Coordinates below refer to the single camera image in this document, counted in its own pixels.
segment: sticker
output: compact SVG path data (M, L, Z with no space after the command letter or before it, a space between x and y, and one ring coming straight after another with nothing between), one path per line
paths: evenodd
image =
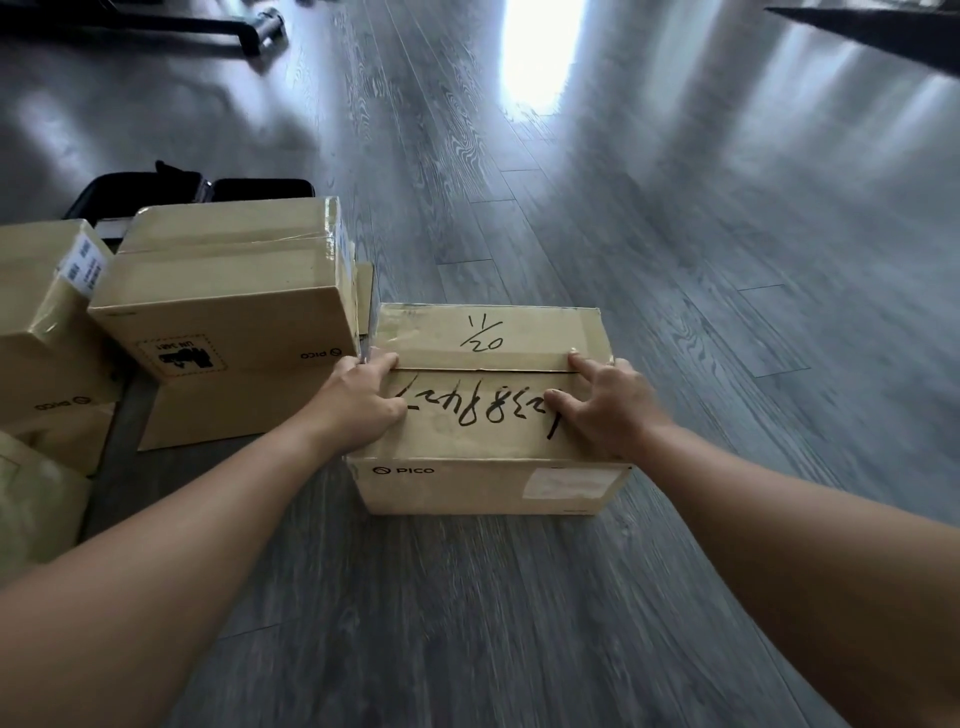
M523 497L562 499L603 497L623 469L612 468L537 468L527 480Z
M106 256L81 231L74 238L70 252L57 266L57 273L81 294L90 298L93 296L93 289L97 287L97 281L100 280L100 274L106 267Z
M204 375L222 372L227 364L202 334L147 339L136 346L164 376Z

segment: wooden floor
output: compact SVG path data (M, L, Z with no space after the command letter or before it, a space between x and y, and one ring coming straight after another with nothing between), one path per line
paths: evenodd
M753 0L278 4L253 66L0 39L0 220L156 158L305 177L380 300L599 306L682 424L960 523L957 82ZM134 455L150 395L90 533L242 445ZM168 725L843 722L641 477L589 520L372 518L333 464Z

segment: printed icon on box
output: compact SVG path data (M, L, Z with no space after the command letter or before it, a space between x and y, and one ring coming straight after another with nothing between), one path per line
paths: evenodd
M181 349L176 353L162 353L160 361L164 364L173 364L178 369L183 369L191 361L201 369L209 369L213 366L213 362L210 361L210 354L206 352L206 349L198 349L197 347Z
M202 334L138 341L136 346L165 376L187 376L222 372L226 362Z

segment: black marker writing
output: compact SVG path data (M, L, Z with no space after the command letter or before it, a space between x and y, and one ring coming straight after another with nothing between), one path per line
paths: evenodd
M526 392L528 389L530 389L530 387L524 387L514 395L514 404L516 405L516 409L514 410L514 417L519 417L521 420L526 420L527 416L522 412L523 405L520 404L519 399L523 396L523 393Z
M531 404L534 405L534 411L540 412L541 415L546 414L546 410L540 407L540 405L543 404L543 397L534 397L532 400L527 402L527 406L529 407Z
M414 385L414 382L417 381L417 376L414 376L410 382L401 389L396 396L401 397L407 392L410 391L411 387ZM453 414L459 415L457 417L457 424L460 427L469 427L471 425L476 425L479 420L477 415L476 407L481 400L492 397L492 401L487 399L490 402L490 405L484 410L484 416L487 418L487 421L499 425L507 419L507 411L504 409L504 406L512 401L515 405L513 410L514 417L517 417L521 420L529 419L524 410L529 407L534 412L538 412L541 415L553 415L553 423L550 426L550 430L547 433L546 439L552 440L554 435L557 434L557 429L560 426L561 416L560 413L554 413L544 408L543 397L532 397L527 401L524 401L524 395L530 393L530 387L523 387L514 393L509 385L503 384L500 385L495 392L491 395L484 394L480 395L480 387L483 384L483 379L477 381L476 386L473 387L473 393L470 395L470 401L466 407L464 407L464 397L460 393L460 385L463 383L461 379L457 380L457 383L453 386L452 391L446 393L438 393L433 389L424 389L422 392L417 392L414 395L414 399L423 398L424 401L429 402L430 404L437 404L443 410L452 410ZM415 404L408 404L407 409L416 409L419 410L420 407Z
M470 325L473 326L473 317L472 317L472 316L467 316L467 320L470 322ZM493 327L498 327L498 326L500 326L502 323L503 323L502 321L498 321L498 322L496 322L495 324L490 324L489 326L487 326L487 314L485 313L485 314L483 315L483 321L480 322L480 330L472 333L472 334L467 338L467 340L466 340L465 342L463 342L460 346L464 347L464 346L466 346L467 344L472 344L472 345L473 345L472 351L474 351L474 352L488 352L488 351L493 350L493 349L499 349L501 346L503 346L503 339L501 339L501 338L499 338L499 337L498 337L498 338L495 338L495 339L489 341L489 342L487 343L487 346L484 347L483 342L482 342L479 338L477 338L477 337L485 334L487 331L489 331L489 330L490 330L491 328L493 328Z
M503 418L506 415L503 414L503 405L507 403L507 398L510 396L510 390L506 387L501 387L496 390L496 394L493 395L493 404L487 407L487 419L492 423L502 423ZM497 420L492 415L499 414L500 418Z
M446 395L437 395L432 389L424 390L414 397L423 397L425 400L431 404L441 404L444 409L449 409L450 403L453 402L456 398L457 403L453 405L453 412L456 414L460 411L460 405L464 403L463 398L457 394L457 389L460 387L460 382L457 381L456 385L453 387L453 391Z
M475 407L477 402L480 401L480 396L477 394L477 392L480 391L481 382L483 382L483 379L480 379L480 381L477 382L477 385L473 387L473 397L470 398L470 404L467 405L467 409L460 413L460 417L457 419L457 422L461 427L469 427L474 425L477 421L477 411ZM473 419L469 422L464 422L464 418L467 416L468 412L473 416Z
M557 425L560 424L560 412L553 418L553 424L550 426L550 432L547 434L547 440L553 440L553 433L557 431Z
M407 386L405 386L405 387L404 387L403 389L401 389L399 392L397 392L397 393L396 393L396 396L397 396L397 397L403 397L403 395L405 395L405 394L407 393L407 390L410 389L410 387L412 387L412 386L414 385L414 382L415 382L415 381L417 381L417 377L418 377L418 376L420 376L420 375L414 375L414 378L412 378L412 379L410 380L410 383L407 384ZM418 406L416 406L415 404L408 404L408 405L407 405L407 409L420 409L420 408L419 408Z

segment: forearm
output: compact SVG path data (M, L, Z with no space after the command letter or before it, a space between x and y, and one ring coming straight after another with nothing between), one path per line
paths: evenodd
M960 531L772 473L675 426L651 431L637 461L848 720L917 725L960 705Z
M0 593L0 723L159 722L330 454L281 427Z

